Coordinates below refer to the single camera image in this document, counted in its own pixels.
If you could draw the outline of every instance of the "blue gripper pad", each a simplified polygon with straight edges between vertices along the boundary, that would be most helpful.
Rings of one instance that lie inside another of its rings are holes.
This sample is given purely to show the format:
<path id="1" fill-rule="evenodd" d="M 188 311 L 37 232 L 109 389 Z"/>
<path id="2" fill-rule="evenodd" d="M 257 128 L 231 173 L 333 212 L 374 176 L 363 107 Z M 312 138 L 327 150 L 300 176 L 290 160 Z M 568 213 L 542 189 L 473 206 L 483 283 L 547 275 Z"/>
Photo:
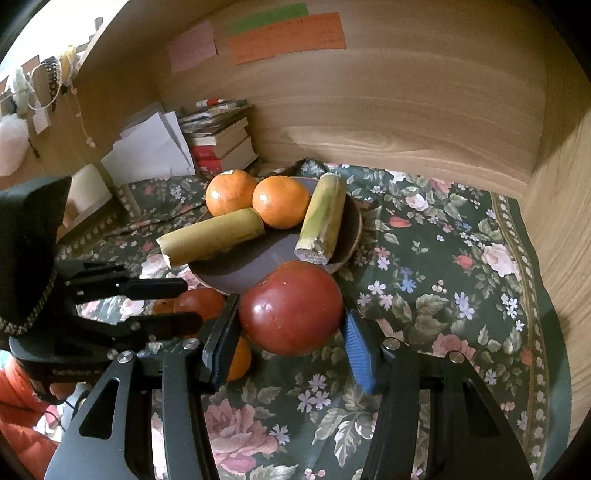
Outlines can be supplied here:
<path id="1" fill-rule="evenodd" d="M 380 393 L 376 391 L 376 385 L 381 353 L 367 324 L 371 321 L 361 318 L 357 309 L 345 307 L 345 320 L 340 327 L 353 376 L 367 395 Z"/>

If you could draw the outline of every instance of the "sugarcane stalk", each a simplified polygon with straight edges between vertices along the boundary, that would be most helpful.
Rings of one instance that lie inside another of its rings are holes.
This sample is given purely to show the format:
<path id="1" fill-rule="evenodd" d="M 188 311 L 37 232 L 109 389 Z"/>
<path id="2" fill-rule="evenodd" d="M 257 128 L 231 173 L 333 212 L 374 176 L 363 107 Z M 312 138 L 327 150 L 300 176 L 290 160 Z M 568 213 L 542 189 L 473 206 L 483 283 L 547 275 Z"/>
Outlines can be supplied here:
<path id="1" fill-rule="evenodd" d="M 156 241 L 169 267 L 210 258 L 218 252 L 265 233 L 253 208 L 226 213 L 161 236 Z"/>
<path id="2" fill-rule="evenodd" d="M 335 253 L 347 188 L 335 173 L 318 180 L 295 246 L 296 257 L 316 265 L 326 265 Z"/>

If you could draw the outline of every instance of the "orange fabric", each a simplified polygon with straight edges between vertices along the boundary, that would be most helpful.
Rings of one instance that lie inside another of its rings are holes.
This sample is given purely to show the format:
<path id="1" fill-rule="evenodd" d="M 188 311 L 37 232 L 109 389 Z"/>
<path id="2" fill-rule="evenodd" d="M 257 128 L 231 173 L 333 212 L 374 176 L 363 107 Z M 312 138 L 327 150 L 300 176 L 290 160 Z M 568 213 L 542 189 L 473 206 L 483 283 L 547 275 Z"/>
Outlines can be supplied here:
<path id="1" fill-rule="evenodd" d="M 34 395 L 29 378 L 14 358 L 0 370 L 0 402 L 0 432 L 26 469 L 36 479 L 43 480 L 57 443 L 30 427 L 37 424 L 48 404 Z"/>

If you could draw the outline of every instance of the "bowl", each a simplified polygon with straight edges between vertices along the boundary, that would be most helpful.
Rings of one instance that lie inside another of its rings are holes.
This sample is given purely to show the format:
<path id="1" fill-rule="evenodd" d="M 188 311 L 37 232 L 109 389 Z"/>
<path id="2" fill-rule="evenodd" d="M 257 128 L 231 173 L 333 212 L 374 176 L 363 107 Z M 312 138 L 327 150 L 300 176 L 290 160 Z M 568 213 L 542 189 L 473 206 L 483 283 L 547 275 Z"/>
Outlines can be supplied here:
<path id="1" fill-rule="evenodd" d="M 314 192 L 317 179 L 292 177 L 299 181 L 310 194 Z M 207 211 L 199 222 L 212 218 Z M 320 265 L 328 273 L 335 273 L 353 255 L 359 244 L 362 230 L 361 212 L 353 199 L 347 194 L 343 208 L 335 253 L 326 265 Z M 301 225 L 286 230 L 266 227 L 265 234 L 248 242 L 232 247 L 207 260 L 191 262 L 189 267 L 204 285 L 215 288 L 223 294 L 242 294 L 256 285 L 279 265 L 289 260 L 297 260 L 294 250 L 300 237 Z"/>

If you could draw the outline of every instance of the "book stack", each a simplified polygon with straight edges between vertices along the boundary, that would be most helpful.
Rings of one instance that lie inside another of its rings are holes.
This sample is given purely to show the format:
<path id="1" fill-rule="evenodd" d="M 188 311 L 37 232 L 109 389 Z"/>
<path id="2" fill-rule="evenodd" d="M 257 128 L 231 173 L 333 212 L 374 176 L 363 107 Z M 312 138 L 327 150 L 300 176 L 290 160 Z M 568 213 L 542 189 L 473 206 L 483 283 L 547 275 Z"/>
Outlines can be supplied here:
<path id="1" fill-rule="evenodd" d="M 246 100 L 202 100 L 197 112 L 178 119 L 196 170 L 243 170 L 256 160 L 245 129 L 249 107 Z"/>

